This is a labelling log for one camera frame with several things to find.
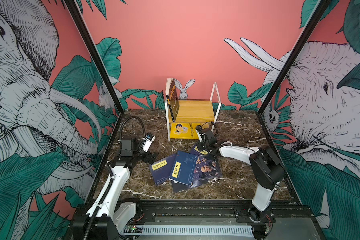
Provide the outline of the blue book with yellow label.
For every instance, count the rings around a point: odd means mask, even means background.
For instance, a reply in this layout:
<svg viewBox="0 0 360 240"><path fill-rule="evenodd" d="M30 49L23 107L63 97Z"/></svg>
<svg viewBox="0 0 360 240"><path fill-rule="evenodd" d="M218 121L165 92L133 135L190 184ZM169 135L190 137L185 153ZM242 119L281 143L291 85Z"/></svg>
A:
<svg viewBox="0 0 360 240"><path fill-rule="evenodd" d="M175 156L169 180L190 186L198 155L178 151Z"/></svg>

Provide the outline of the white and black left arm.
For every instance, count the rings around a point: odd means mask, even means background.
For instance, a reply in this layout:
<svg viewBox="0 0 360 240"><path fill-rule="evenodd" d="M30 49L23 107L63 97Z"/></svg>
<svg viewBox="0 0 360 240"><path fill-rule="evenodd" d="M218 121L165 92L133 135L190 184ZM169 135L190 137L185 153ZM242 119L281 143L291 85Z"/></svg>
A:
<svg viewBox="0 0 360 240"><path fill-rule="evenodd" d="M137 214L137 203L124 202L117 207L122 189L139 161L152 164L158 153L149 151L156 137L151 133L139 142L120 140L116 157L106 163L108 178L92 206L85 206L73 219L74 240L118 240L121 231Z"/></svg>

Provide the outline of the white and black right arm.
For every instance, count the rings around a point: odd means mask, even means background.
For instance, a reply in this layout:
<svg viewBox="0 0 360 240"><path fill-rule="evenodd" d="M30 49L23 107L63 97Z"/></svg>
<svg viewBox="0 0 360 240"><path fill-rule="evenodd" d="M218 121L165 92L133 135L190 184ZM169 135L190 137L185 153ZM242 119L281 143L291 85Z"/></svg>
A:
<svg viewBox="0 0 360 240"><path fill-rule="evenodd" d="M247 147L229 141L218 140L209 128L196 126L199 151L206 151L211 156L231 158L251 166L257 189L252 199L252 207L264 212L271 203L271 198L285 176L285 166L270 146Z"/></svg>

